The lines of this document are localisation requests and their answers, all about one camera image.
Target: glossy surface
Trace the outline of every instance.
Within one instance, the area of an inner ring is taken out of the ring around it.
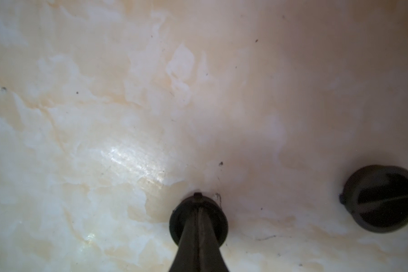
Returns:
[[[221,196],[231,271],[408,271],[338,202],[408,169],[408,1],[1,1],[0,271],[167,271]]]

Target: drain cover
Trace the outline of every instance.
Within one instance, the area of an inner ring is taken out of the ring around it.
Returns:
[[[349,177],[340,203],[362,228],[378,233],[396,231],[408,224],[408,170],[365,166]]]

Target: drain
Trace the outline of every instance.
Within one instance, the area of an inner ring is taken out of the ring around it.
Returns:
[[[365,166],[349,177],[340,203],[362,228],[377,233],[396,231],[408,224],[408,170]]]

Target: scratch mark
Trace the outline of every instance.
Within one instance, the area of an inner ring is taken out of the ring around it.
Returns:
[[[222,197],[221,197],[221,194],[220,193],[215,193],[214,195],[219,200],[219,207],[222,209]]]
[[[275,237],[276,237],[276,235],[272,235],[272,236],[268,236],[268,237],[265,237],[265,238],[256,239],[256,241],[265,241],[265,240],[269,240],[269,239],[275,238]]]

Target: dark drain stopper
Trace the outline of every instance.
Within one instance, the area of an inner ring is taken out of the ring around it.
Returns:
[[[408,170],[369,165],[353,173],[340,203],[362,228],[385,233],[408,224]]]
[[[212,199],[195,193],[173,210],[169,232],[178,245],[169,272],[228,272],[219,247],[228,234],[228,222]]]

